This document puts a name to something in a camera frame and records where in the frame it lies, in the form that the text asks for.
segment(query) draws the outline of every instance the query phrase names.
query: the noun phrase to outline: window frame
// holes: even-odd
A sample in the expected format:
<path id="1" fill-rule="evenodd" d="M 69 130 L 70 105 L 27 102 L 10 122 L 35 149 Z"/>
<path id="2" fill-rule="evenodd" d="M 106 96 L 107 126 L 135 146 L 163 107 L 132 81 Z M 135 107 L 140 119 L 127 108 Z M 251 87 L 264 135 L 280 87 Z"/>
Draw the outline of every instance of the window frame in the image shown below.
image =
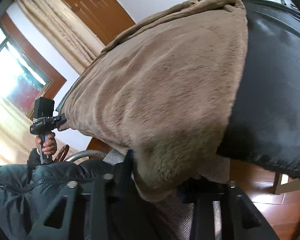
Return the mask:
<path id="1" fill-rule="evenodd" d="M 30 67 L 34 67 L 34 71 L 38 70 L 38 73 L 41 72 L 50 79 L 50 83 L 47 83 L 47 85 L 43 87 L 42 93 L 40 93 L 38 97 L 53 99 L 61 87 L 66 83 L 66 79 L 30 44 L 30 42 L 12 22 L 7 13 L 4 13 L 0 20 L 0 28 L 7 36 L 7 38 L 0 44 L 0 51 L 7 41 L 12 41 L 11 44 L 20 53 L 20 55 L 27 58 L 28 61 L 32 63 Z M 34 102 L 30 111 L 26 114 L 31 120 L 33 119 L 33 111 Z"/>

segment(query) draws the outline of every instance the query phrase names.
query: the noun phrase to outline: wooden window frame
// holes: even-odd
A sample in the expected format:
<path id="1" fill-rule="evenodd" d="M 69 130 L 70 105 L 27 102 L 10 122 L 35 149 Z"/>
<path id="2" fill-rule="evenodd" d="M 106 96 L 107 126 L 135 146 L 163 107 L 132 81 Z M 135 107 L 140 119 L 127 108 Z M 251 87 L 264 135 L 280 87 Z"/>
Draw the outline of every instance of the wooden window frame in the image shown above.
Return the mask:
<path id="1" fill-rule="evenodd" d="M 51 82 L 43 88 L 42 93 L 39 94 L 38 97 L 53 99 L 61 87 L 66 83 L 66 79 L 31 45 L 18 30 L 7 13 L 1 18 L 0 27 L 5 34 L 13 39 L 18 48 L 23 52 L 24 56 L 34 63 L 35 66 L 51 80 Z M 33 110 L 34 102 L 31 111 L 27 115 L 31 120 L 33 119 Z"/>

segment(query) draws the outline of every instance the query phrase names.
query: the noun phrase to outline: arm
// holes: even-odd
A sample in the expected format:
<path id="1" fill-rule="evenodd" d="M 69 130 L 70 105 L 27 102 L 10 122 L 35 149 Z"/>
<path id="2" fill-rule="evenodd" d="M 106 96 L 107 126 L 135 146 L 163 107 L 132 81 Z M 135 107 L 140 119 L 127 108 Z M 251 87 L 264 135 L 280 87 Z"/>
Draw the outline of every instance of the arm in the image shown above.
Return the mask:
<path id="1" fill-rule="evenodd" d="M 54 138 L 55 136 L 56 136 L 55 133 L 48 134 L 49 140 L 44 142 L 44 144 L 43 144 L 44 148 L 42 149 L 42 152 L 44 152 L 47 155 L 53 155 L 53 154 L 56 153 L 56 151 L 57 151 L 57 142 Z M 39 136 L 36 136 L 34 141 L 35 141 L 35 144 L 36 144 L 37 148 L 33 148 L 31 150 L 28 161 L 27 161 L 27 165 L 32 170 L 34 170 L 37 166 L 41 165 L 39 150 L 37 150 L 38 146 L 41 143 L 41 139 L 39 138 Z"/>

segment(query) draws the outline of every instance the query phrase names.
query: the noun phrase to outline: sleeve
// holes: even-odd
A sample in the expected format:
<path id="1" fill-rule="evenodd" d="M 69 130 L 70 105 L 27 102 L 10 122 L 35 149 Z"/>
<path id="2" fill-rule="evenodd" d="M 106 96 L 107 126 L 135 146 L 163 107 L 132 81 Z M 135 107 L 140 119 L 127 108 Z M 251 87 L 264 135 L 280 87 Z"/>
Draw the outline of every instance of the sleeve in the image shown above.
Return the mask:
<path id="1" fill-rule="evenodd" d="M 30 152 L 27 165 L 31 170 L 34 170 L 37 166 L 41 165 L 40 155 L 37 152 L 37 148 L 33 148 Z"/>

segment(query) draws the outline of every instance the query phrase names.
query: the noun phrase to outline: brown fleece blanket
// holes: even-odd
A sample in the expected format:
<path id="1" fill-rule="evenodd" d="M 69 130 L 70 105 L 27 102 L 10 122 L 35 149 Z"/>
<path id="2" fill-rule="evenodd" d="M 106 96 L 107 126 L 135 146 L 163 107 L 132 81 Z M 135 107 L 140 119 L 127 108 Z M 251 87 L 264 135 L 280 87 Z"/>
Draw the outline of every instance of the brown fleece blanket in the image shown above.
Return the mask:
<path id="1" fill-rule="evenodd" d="M 189 0 L 122 32 L 72 86 L 60 130 L 133 149 L 145 199 L 173 189 L 221 142 L 246 56 L 245 13 L 240 0 Z"/>

